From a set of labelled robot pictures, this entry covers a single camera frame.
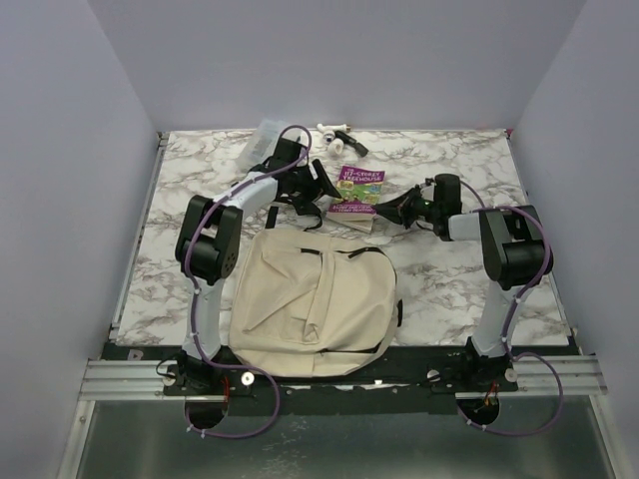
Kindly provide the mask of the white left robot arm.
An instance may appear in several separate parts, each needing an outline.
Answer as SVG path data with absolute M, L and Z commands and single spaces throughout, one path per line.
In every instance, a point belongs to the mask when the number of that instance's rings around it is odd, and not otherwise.
M 189 324 L 177 372 L 201 394 L 214 392 L 222 379 L 212 363 L 221 349 L 219 334 L 222 291 L 239 259 L 243 222 L 271 203 L 289 205 L 302 217 L 322 226 L 316 201 L 338 192 L 319 160 L 309 160 L 310 148 L 286 138 L 222 194 L 193 196 L 187 206 L 175 248 L 181 272 L 191 283 Z

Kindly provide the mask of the beige canvas student backpack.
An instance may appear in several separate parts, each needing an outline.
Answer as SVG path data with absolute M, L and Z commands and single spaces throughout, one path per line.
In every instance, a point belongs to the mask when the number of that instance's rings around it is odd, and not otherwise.
M 264 230 L 239 276 L 229 348 L 279 378 L 345 376 L 385 353 L 402 316 L 397 274 L 379 247 Z

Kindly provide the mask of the purple treehouse book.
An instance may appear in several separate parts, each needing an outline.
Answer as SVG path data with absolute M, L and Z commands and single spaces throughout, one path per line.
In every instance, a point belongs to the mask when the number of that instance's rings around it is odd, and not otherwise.
M 339 197 L 330 204 L 326 218 L 332 222 L 369 234 L 376 215 L 384 171 L 343 166 L 335 188 Z

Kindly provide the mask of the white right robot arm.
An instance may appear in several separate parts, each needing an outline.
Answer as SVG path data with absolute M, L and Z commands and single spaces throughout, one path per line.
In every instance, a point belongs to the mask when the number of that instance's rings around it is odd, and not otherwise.
M 479 391 L 495 379 L 491 361 L 512 356 L 510 343 L 521 304 L 553 268 L 553 252 L 536 208 L 532 205 L 490 207 L 481 202 L 470 213 L 462 211 L 461 190 L 470 185 L 459 176 L 440 174 L 426 182 L 430 200 L 421 187 L 373 207 L 396 225 L 410 228 L 424 221 L 441 240 L 476 240 L 490 280 L 482 315 L 469 338 L 472 358 L 459 366 L 459 378 Z

